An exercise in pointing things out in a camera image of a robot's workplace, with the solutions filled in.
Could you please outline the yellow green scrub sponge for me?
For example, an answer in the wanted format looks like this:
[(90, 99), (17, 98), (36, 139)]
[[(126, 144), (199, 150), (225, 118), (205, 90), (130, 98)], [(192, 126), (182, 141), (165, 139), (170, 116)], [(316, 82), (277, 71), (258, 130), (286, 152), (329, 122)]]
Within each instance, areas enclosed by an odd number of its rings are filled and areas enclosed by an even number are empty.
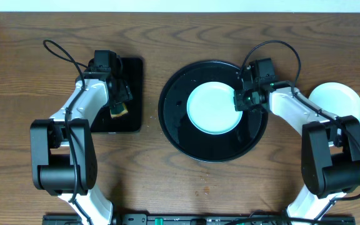
[(110, 108), (110, 115), (111, 115), (111, 118), (119, 118), (125, 114), (128, 113), (128, 109), (125, 105), (124, 102), (122, 102), (121, 104), (117, 104), (115, 106), (112, 106)]

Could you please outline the mint plate with stain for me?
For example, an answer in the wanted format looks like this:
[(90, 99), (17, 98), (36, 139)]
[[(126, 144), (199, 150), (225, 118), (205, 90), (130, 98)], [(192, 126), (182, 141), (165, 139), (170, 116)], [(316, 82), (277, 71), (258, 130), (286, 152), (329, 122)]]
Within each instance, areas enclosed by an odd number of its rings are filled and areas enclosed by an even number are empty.
[(219, 135), (233, 130), (243, 113), (235, 110), (234, 89), (223, 82), (205, 82), (187, 99), (186, 111), (200, 131)]

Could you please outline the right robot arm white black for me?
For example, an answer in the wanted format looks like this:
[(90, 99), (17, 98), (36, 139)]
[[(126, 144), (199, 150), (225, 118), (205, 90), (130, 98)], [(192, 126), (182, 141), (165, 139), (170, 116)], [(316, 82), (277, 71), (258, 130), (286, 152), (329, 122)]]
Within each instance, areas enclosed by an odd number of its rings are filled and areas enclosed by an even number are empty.
[(234, 93), (237, 111), (262, 109), (285, 120), (302, 138), (304, 186), (279, 219), (281, 224), (325, 224), (339, 201), (360, 199), (360, 123), (340, 117), (304, 97), (291, 81), (252, 73)]

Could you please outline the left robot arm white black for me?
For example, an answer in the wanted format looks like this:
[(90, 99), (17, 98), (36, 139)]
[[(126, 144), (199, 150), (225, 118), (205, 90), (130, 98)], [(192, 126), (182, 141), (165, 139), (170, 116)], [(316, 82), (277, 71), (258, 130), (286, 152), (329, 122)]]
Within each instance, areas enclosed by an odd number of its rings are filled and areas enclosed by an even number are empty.
[(32, 180), (37, 189), (67, 202), (77, 217), (56, 224), (115, 224), (114, 204), (96, 183), (94, 133), (133, 133), (141, 127), (142, 77), (75, 81), (69, 99), (30, 127)]

